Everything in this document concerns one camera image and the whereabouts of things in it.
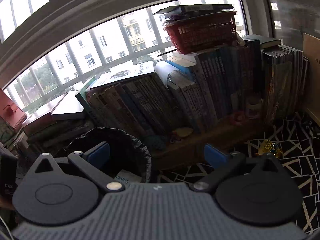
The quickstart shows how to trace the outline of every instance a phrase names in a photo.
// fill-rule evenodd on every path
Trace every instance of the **black and white rug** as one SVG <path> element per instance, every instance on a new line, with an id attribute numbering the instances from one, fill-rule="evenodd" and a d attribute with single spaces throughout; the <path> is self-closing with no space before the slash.
<path id="1" fill-rule="evenodd" d="M 276 142 L 283 150 L 281 164 L 287 169 L 303 194 L 303 212 L 296 224 L 307 234 L 319 228 L 320 220 L 320 128 L 305 113 L 295 113 L 274 122 L 273 127 L 232 150 L 255 157 L 264 139 Z M 158 183 L 192 184 L 211 173 L 208 164 L 197 163 L 172 171 L 160 171 Z"/>

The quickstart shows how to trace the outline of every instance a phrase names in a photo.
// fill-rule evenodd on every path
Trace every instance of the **circular pad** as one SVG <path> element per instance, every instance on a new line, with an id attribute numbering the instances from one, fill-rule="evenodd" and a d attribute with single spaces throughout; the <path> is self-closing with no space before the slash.
<path id="1" fill-rule="evenodd" d="M 228 215 L 259 226 L 292 220 L 302 203 L 293 181 L 269 171 L 228 179 L 218 186 L 215 196 Z"/>
<path id="2" fill-rule="evenodd" d="M 52 172 L 23 181 L 12 203 L 26 220 L 42 226 L 59 226 L 77 221 L 98 203 L 99 192 L 89 180 Z"/>

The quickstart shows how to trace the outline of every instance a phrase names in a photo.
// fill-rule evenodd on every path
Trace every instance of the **cable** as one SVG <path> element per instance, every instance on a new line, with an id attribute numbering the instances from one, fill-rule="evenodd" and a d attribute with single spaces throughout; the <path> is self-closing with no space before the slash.
<path id="1" fill-rule="evenodd" d="M 4 220 L 3 220 L 3 218 L 2 218 L 1 215 L 0 215 L 0 219 L 1 219 L 2 223 L 4 224 L 5 228 L 8 230 L 8 233 L 9 233 L 9 235 L 10 235 L 10 237 L 11 237 L 11 240 L 14 240 L 14 239 L 13 239 L 13 236 L 12 236 L 12 234 L 11 234 L 8 226 L 7 226 L 7 224 L 4 222 Z"/>

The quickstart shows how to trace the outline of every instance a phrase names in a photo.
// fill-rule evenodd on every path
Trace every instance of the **green book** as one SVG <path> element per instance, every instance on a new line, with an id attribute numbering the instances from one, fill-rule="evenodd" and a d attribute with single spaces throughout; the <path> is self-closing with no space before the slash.
<path id="1" fill-rule="evenodd" d="M 78 99 L 79 103 L 83 106 L 84 110 L 88 113 L 90 118 L 94 121 L 94 123 L 99 126 L 103 127 L 103 119 L 100 117 L 96 111 L 88 104 L 87 98 L 84 92 L 87 90 L 88 87 L 95 81 L 95 77 L 88 79 L 82 88 L 76 93 L 76 99 Z"/>

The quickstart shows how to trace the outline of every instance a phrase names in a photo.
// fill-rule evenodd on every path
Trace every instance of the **red plastic basket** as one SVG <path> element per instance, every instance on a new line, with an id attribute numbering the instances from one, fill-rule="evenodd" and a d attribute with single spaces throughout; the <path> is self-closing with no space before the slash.
<path id="1" fill-rule="evenodd" d="M 219 12 L 181 20 L 166 26 L 173 45 L 182 54 L 236 40 L 236 11 Z"/>

